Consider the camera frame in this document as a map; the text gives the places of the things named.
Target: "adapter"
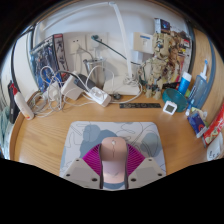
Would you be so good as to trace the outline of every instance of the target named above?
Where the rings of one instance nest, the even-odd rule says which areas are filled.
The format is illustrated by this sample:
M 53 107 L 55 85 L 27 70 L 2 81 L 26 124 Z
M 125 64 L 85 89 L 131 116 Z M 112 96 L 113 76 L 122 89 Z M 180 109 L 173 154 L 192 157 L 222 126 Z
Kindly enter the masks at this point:
M 44 92 L 43 96 L 45 96 L 47 98 L 48 93 L 49 93 L 49 98 L 51 100 L 55 100 L 55 96 L 58 95 L 58 83 L 57 82 L 54 82 L 53 84 L 48 86 L 48 88 L 47 88 L 46 92 Z
M 111 101 L 111 96 L 96 86 L 90 89 L 89 92 L 86 92 L 86 94 L 103 107 L 106 107 Z
M 61 94 L 66 95 L 72 100 L 77 100 L 83 90 L 76 85 L 77 79 L 74 76 L 69 76 L 68 80 L 65 82 L 61 88 Z

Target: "green object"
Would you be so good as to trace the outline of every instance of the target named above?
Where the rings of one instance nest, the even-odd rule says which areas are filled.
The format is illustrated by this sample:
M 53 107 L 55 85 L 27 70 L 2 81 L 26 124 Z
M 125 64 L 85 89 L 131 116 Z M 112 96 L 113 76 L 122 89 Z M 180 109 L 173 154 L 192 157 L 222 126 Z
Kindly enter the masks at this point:
M 176 112 L 183 112 L 184 110 L 187 109 L 188 106 L 187 99 L 176 89 L 170 89 L 170 88 L 166 89 L 163 93 L 162 99 L 164 103 L 166 103 L 166 101 L 171 101 L 177 104 Z
M 206 128 L 209 127 L 208 122 L 207 121 L 203 121 L 205 123 Z
M 186 91 L 186 93 L 185 93 L 185 97 L 189 97 L 189 95 L 190 95 L 190 93 L 191 93 L 191 91 L 189 90 L 189 89 L 187 89 L 187 91 Z

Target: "wooden tabletop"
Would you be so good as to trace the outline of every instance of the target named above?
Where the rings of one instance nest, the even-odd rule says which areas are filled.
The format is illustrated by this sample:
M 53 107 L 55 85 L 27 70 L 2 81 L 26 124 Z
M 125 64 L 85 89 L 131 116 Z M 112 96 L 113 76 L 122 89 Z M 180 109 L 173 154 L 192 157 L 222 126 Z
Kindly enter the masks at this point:
M 123 96 L 122 100 L 131 97 Z M 81 96 L 76 102 L 70 102 L 82 104 L 88 100 Z M 15 161 L 35 165 L 59 175 L 65 139 L 72 122 L 154 122 L 162 142 L 167 175 L 189 165 L 207 161 L 202 140 L 196 138 L 185 112 L 170 116 L 162 110 L 162 99 L 147 99 L 143 94 L 132 102 L 160 103 L 162 108 L 120 109 L 119 104 L 110 104 L 104 108 L 96 103 L 72 107 L 67 104 L 63 111 L 54 112 L 48 117 L 35 117 L 31 121 L 24 119 L 20 125 L 15 124 L 14 129 L 18 129 L 18 136 L 12 137 L 14 148 L 10 147 L 10 154 L 14 154 Z

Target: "pink object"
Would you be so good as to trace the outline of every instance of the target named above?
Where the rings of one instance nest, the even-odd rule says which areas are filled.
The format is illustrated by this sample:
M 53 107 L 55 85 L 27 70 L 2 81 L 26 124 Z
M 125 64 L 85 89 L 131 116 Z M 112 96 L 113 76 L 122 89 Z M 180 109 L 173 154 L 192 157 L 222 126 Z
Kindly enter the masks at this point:
M 121 183 L 125 176 L 127 144 L 123 138 L 108 137 L 103 139 L 100 155 L 103 164 L 103 177 L 106 183 Z
M 94 146 L 82 159 L 100 176 L 102 172 L 102 163 L 99 149 L 100 144 Z
M 143 162 L 145 157 L 132 145 L 128 145 L 128 158 L 126 163 L 127 176 L 130 176 L 133 171 Z

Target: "bottle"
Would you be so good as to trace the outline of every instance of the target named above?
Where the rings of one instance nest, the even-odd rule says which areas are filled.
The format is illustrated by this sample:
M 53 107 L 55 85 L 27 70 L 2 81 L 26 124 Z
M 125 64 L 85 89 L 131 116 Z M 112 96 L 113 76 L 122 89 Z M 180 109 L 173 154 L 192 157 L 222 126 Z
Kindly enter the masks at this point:
M 187 88 L 190 85 L 191 77 L 192 76 L 189 73 L 184 72 L 184 74 L 183 74 L 183 76 L 181 78 L 180 85 L 178 87 L 178 91 L 180 93 L 182 93 L 183 95 L 185 95 L 185 93 L 187 91 Z
M 207 77 L 206 77 L 206 72 L 207 72 L 207 65 L 208 61 L 205 60 L 205 65 L 204 65 L 204 70 L 203 72 L 200 73 L 200 75 L 197 75 L 197 78 L 195 80 L 194 86 L 191 90 L 191 93 L 188 97 L 188 102 L 191 102 L 194 99 L 193 107 L 198 108 L 198 105 L 201 101 L 201 98 L 206 90 L 207 86 Z
M 18 106 L 22 114 L 24 115 L 24 117 L 27 120 L 32 120 L 34 117 L 34 113 L 30 109 L 30 107 L 27 105 L 23 95 L 20 92 L 18 92 L 18 90 L 14 86 L 14 83 L 12 83 L 10 88 L 13 88 L 14 100 L 16 102 L 16 105 Z

